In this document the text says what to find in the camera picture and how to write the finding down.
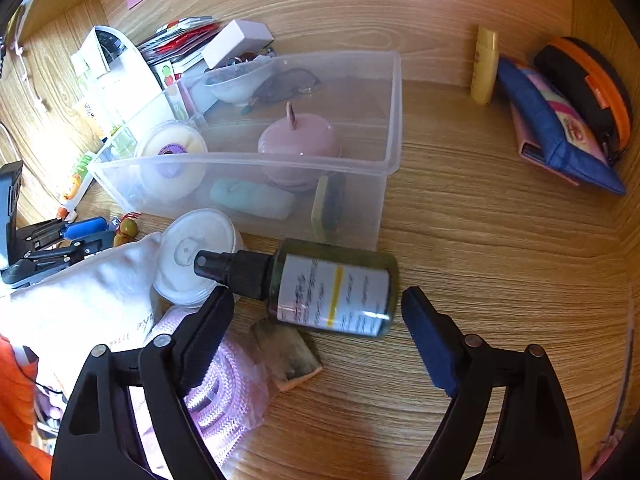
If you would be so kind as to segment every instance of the orange fabric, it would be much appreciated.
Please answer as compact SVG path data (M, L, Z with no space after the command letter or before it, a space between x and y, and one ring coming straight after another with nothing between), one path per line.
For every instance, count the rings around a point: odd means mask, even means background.
M30 378L38 373L38 364L22 368ZM52 457L31 446L31 431L35 423L33 399L35 385L18 368L14 349L7 339L0 336L0 422L27 462L44 479L51 475Z
M564 52L579 64L587 73L593 75L599 83L599 89L605 101L610 105L611 113L616 121L618 135L620 136L620 149L626 148L631 138L631 120L626 111L625 102L611 80L609 74L599 64L597 64L591 56L572 41L565 38L553 38L550 45Z

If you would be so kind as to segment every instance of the silver rivet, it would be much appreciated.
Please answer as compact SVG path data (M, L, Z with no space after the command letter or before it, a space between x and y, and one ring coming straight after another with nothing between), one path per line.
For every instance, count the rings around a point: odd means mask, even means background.
M156 336L156 338L154 339L154 346L157 346L158 348L167 346L170 343L171 343L171 336L168 334L160 334L159 336Z
M478 348L479 346L482 346L482 343L484 343L484 341L479 335L469 334L465 336L465 344L471 348Z
M106 345L96 345L91 350L91 355L94 356L94 357L100 357L101 355L104 355L104 353L106 351L107 351L107 346Z
M542 346L540 346L540 345L530 345L529 346L529 352L531 352L531 355L533 355L534 357L544 357L545 356L545 349L542 348Z

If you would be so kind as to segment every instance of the coiled pink braided rope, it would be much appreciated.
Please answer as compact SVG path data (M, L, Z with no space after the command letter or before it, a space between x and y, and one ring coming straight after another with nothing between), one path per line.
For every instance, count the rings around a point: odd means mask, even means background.
M181 307L169 309L151 330L146 342L160 334L172 334L184 317L193 312L193 309ZM257 367L238 344L225 337L202 384L184 398L207 449L219 467L247 431L262 423L262 414L270 400L265 377L263 369ZM131 397L149 465L156 474L170 478L153 433L142 389L132 388Z

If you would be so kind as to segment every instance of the white label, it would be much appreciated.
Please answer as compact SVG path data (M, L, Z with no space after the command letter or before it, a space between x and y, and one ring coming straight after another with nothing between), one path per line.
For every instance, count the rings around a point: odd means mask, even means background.
M386 314L389 273L290 254L284 262L278 320L376 336Z

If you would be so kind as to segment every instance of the plastic storage bin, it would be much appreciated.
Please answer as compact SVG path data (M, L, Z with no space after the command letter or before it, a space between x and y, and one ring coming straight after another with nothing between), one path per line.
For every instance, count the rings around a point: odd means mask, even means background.
M331 123L340 157L258 152L287 102ZM175 219L216 208L241 232L374 249L401 147L399 55L318 52L179 80L105 144L90 171L124 211ZM283 186L278 172L308 185Z

